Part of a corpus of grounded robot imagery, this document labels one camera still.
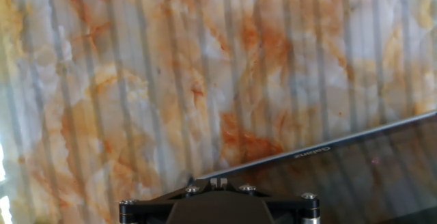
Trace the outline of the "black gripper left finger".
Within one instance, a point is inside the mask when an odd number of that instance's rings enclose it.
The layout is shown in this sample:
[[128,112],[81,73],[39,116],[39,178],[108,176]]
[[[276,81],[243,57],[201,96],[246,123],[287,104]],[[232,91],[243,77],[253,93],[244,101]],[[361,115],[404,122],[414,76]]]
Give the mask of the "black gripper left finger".
[[120,223],[142,223],[141,218],[151,214],[170,213],[183,199],[197,197],[219,189],[219,179],[198,179],[192,184],[151,200],[127,199],[119,202]]

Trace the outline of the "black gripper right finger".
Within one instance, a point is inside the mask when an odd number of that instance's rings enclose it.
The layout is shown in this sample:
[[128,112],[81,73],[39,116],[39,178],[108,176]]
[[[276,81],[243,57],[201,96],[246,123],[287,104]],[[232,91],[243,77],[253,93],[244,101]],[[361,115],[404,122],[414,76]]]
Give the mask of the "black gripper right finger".
[[239,179],[218,179],[218,189],[256,197],[266,204],[271,214],[289,212],[292,223],[320,224],[320,199],[315,193],[288,196],[257,188]]

